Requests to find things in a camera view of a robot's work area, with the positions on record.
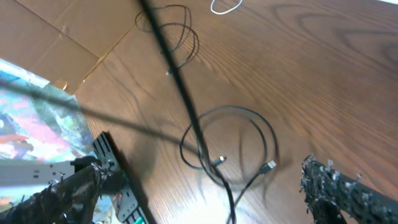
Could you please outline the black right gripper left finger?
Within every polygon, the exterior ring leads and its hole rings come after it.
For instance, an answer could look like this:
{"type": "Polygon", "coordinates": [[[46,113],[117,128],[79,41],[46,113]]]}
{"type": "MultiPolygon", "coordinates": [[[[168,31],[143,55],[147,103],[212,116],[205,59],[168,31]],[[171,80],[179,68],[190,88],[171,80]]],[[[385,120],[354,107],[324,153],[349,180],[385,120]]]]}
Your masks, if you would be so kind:
{"type": "Polygon", "coordinates": [[[92,223],[109,172],[92,163],[1,212],[1,223],[92,223]]]}

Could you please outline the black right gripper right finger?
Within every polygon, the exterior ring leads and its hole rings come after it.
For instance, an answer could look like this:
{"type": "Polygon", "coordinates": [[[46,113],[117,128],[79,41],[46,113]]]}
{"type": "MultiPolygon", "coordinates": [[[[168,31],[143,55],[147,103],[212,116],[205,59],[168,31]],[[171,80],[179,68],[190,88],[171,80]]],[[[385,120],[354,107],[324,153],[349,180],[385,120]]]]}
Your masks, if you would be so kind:
{"type": "Polygon", "coordinates": [[[302,162],[301,191],[315,223],[346,223],[346,212],[357,223],[397,223],[397,201],[351,179],[309,155],[302,162]]]}

